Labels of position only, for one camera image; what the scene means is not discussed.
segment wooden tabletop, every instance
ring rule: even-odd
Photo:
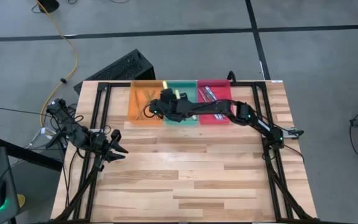
[[[293,127],[284,84],[266,84],[274,122],[284,128]],[[97,81],[84,82],[78,100],[76,115],[84,116],[81,124],[87,127],[97,85]],[[124,160],[105,162],[103,172],[98,174],[92,222],[275,221],[257,131],[235,124],[136,126],[127,121],[129,90],[129,87],[112,88],[107,118],[108,125],[121,130],[120,145],[129,154]],[[232,87],[231,93],[233,100],[245,101],[255,108],[251,87]],[[100,125],[102,109],[103,103],[96,127]],[[300,150],[297,140],[286,139],[285,144]],[[281,152],[289,191],[315,217],[301,157],[285,148]],[[70,144],[65,158],[66,173],[74,153],[75,148]],[[78,189],[82,163],[76,156],[70,198]],[[277,192],[285,217],[282,195]],[[65,198],[62,173],[52,218],[63,211]],[[84,215],[82,203],[80,217]]]

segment black floor stripe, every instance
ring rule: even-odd
[[[294,32],[294,31],[323,31],[323,30],[352,30],[358,29],[358,25],[340,26],[307,26],[307,27],[271,27],[258,28],[259,32]]]
[[[246,4],[247,4],[249,20],[251,22],[252,33],[253,33],[254,39],[255,39],[256,49],[258,51],[258,57],[259,57],[259,62],[260,62],[260,66],[262,69],[262,74],[263,74],[265,80],[271,80],[269,69],[267,68],[267,62],[266,62],[266,58],[265,58],[264,48],[262,47],[262,41],[260,40],[260,35],[258,32],[258,27],[256,24],[255,14],[254,14],[254,10],[252,9],[251,1],[246,0]]]
[[[97,39],[111,37],[151,37],[165,35],[193,35],[193,34],[238,34],[252,32],[251,28],[228,28],[228,29],[194,29],[194,30],[166,30],[166,31],[146,31],[146,32],[122,32],[105,34],[77,34],[65,35],[67,39]],[[0,37],[0,42],[4,41],[30,41],[30,40],[60,40],[59,35],[42,35],[30,37]]]

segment yellow cable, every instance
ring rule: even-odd
[[[75,66],[73,68],[73,70],[65,77],[65,79],[67,78],[70,78],[75,70],[77,69],[77,66],[78,66],[78,54],[77,54],[77,50],[75,49],[74,45],[66,38],[63,36],[63,34],[60,32],[60,29],[59,29],[59,26],[57,25],[57,23],[54,21],[54,19],[52,19],[52,17],[50,16],[49,12],[44,8],[44,6],[38,1],[37,1],[37,4],[44,10],[44,12],[46,13],[46,15],[48,16],[48,18],[50,19],[50,21],[55,24],[55,27],[56,27],[56,30],[57,32],[59,33],[60,37],[63,38],[65,41],[67,41],[70,46],[73,48],[74,50],[74,55],[75,55]],[[41,113],[42,114],[45,110],[45,107],[47,106],[49,100],[51,99],[51,97],[53,96],[53,94],[56,92],[56,90],[60,87],[62,83],[60,82],[56,87],[55,89],[52,91],[52,93],[49,95],[49,97],[47,98],[46,102],[44,103],[44,105],[42,106],[42,109],[41,109]],[[40,115],[40,124],[41,124],[41,128],[44,126],[44,122],[42,121],[42,115]]]

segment plastic bin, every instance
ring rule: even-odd
[[[132,124],[141,125],[161,125],[162,119],[147,118],[143,114],[144,107],[149,103],[147,94],[153,99],[160,98],[160,92],[163,89],[161,80],[136,80],[131,82],[131,93],[129,95],[128,106],[128,121]],[[145,110],[148,116],[152,116],[152,113]]]
[[[231,89],[229,80],[198,80],[197,95],[198,102],[205,102],[200,94],[200,90],[204,93],[204,88],[208,86],[218,100],[231,100]],[[200,115],[200,124],[229,124],[230,120],[223,116],[223,119],[217,119],[215,115]]]
[[[179,93],[186,93],[188,100],[191,102],[197,102],[197,81],[196,80],[180,80],[180,81],[166,81],[168,88],[171,88],[173,92],[179,90]],[[187,118],[184,121],[176,122],[171,121],[168,118],[164,118],[165,123],[169,125],[197,125],[198,116],[196,119]]]

